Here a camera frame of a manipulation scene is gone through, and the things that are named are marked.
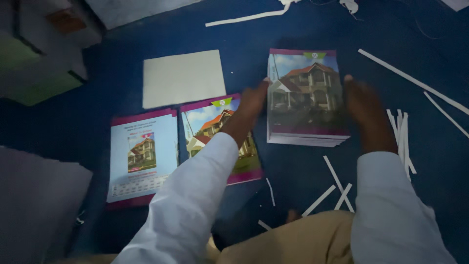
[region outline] house photo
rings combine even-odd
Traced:
[[[269,57],[269,122],[272,125],[340,125],[342,86],[335,57],[303,55]]]
[[[239,99],[222,107],[208,106],[183,113],[186,133],[186,149],[189,158],[194,157],[214,137],[238,108]],[[234,173],[248,172],[260,168],[257,149],[249,133],[239,150],[239,159],[234,166]]]
[[[127,153],[128,172],[156,168],[155,139],[153,133],[140,137],[128,138],[131,141],[143,139],[135,144]]]

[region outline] red roof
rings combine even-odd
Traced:
[[[210,141],[211,138],[207,137],[207,136],[194,136],[194,138],[196,138],[198,141],[204,143],[207,145],[207,143]]]
[[[321,69],[322,71],[325,71],[325,72],[335,72],[334,69],[332,69],[331,67],[327,67],[323,64],[320,64],[318,62],[315,62],[313,63],[313,65],[311,66],[308,66],[308,67],[305,67],[303,69],[296,69],[296,70],[291,70],[289,73],[287,73],[287,76],[291,76],[291,75],[298,75],[300,73],[307,73],[309,72],[314,66],[317,66],[319,69]]]
[[[204,130],[205,128],[210,127],[211,125],[220,122],[220,119],[221,119],[221,116],[223,115],[223,113],[227,113],[227,114],[229,114],[229,115],[233,115],[233,114],[234,114],[234,111],[228,110],[228,109],[223,110],[223,111],[221,112],[221,114],[219,114],[216,118],[214,118],[213,120],[210,120],[210,121],[205,122],[205,124],[202,126],[202,128],[200,128],[200,130]]]
[[[148,140],[148,141],[153,141],[151,138],[146,138],[146,139],[144,139],[142,142],[136,144],[133,148],[136,148],[136,147],[142,145],[142,144],[145,143],[145,141],[147,141],[147,140]]]

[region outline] green logo banner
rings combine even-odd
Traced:
[[[316,53],[316,52],[303,52],[303,55],[308,59],[324,59],[327,53]]]
[[[225,98],[225,99],[222,99],[222,100],[219,100],[219,101],[215,101],[215,102],[212,102],[212,105],[214,105],[216,107],[224,106],[224,105],[230,104],[231,99],[232,99],[232,97]]]

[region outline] white sleeve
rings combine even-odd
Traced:
[[[238,151],[234,139],[220,132],[181,164],[154,196],[145,224],[113,264],[196,263]]]
[[[435,213],[417,197],[398,155],[361,156],[357,191],[350,242],[355,263],[456,263]]]

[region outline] blank white card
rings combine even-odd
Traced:
[[[226,94],[218,50],[144,60],[144,109]]]

